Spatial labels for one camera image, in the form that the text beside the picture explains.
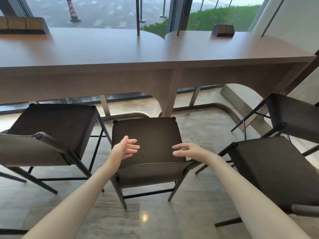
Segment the hand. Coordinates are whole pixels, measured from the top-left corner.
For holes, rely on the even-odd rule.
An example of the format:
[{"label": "hand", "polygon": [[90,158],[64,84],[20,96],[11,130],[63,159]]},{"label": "hand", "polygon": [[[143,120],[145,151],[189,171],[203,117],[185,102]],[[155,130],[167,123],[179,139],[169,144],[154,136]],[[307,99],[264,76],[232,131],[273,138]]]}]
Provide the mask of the hand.
[{"label": "hand", "polygon": [[201,148],[200,146],[190,142],[190,143],[180,143],[174,145],[173,149],[180,149],[173,152],[176,157],[189,157],[199,162],[207,164],[208,158],[214,153]]},{"label": "hand", "polygon": [[128,136],[125,136],[122,141],[114,145],[107,161],[113,161],[113,165],[116,167],[115,169],[118,170],[123,159],[129,158],[133,156],[133,153],[138,152],[137,149],[139,149],[140,146],[132,144],[136,142],[136,139],[129,139]]}]

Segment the traffic cone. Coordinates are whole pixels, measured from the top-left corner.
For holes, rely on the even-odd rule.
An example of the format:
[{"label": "traffic cone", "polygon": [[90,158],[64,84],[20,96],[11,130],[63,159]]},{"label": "traffic cone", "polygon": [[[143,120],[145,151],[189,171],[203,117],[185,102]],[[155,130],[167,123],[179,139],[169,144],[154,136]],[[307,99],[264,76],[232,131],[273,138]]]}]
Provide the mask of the traffic cone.
[{"label": "traffic cone", "polygon": [[69,11],[70,11],[70,15],[71,15],[70,21],[73,22],[73,23],[80,22],[81,19],[79,19],[77,13],[75,12],[75,9],[73,7],[72,1],[71,0],[66,0],[66,1],[68,2]]}]

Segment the outdoor ground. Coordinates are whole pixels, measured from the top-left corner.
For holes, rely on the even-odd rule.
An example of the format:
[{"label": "outdoor ground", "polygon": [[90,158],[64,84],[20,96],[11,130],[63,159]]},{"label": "outdoor ground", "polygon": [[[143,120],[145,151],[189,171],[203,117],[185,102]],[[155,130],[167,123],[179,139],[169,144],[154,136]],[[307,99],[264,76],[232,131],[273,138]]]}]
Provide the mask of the outdoor ground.
[{"label": "outdoor ground", "polygon": [[[49,27],[121,28],[136,29],[135,0],[72,0],[81,22],[71,23],[66,0],[26,0],[33,15],[43,17]],[[166,0],[165,14],[169,13],[171,0]],[[217,0],[204,0],[203,8],[211,9]],[[233,0],[232,5],[262,4],[264,0]],[[219,0],[218,7],[229,5],[230,0]],[[164,0],[143,0],[144,24],[161,23]],[[191,12],[200,9],[202,0],[193,0]]]}]

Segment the hedge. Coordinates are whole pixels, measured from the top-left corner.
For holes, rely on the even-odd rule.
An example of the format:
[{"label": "hedge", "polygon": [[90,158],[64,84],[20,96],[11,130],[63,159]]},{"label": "hedge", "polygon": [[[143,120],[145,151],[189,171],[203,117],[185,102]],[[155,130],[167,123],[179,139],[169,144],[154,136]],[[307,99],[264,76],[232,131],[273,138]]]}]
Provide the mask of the hedge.
[{"label": "hedge", "polygon": [[[187,30],[211,31],[214,24],[233,24],[235,31],[246,32],[255,18],[260,5],[220,7],[189,14]],[[144,25],[141,30],[165,37],[168,19],[162,23]]]}]

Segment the forearm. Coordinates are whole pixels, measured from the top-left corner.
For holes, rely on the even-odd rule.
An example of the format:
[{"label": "forearm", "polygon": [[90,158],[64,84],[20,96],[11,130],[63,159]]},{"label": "forearm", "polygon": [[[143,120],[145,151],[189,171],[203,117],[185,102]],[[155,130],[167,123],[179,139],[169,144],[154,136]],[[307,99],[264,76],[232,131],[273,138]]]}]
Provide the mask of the forearm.
[{"label": "forearm", "polygon": [[118,166],[108,159],[83,185],[36,224],[23,239],[73,239]]},{"label": "forearm", "polygon": [[231,168],[220,156],[208,155],[216,173],[254,239],[310,239],[276,204]]}]

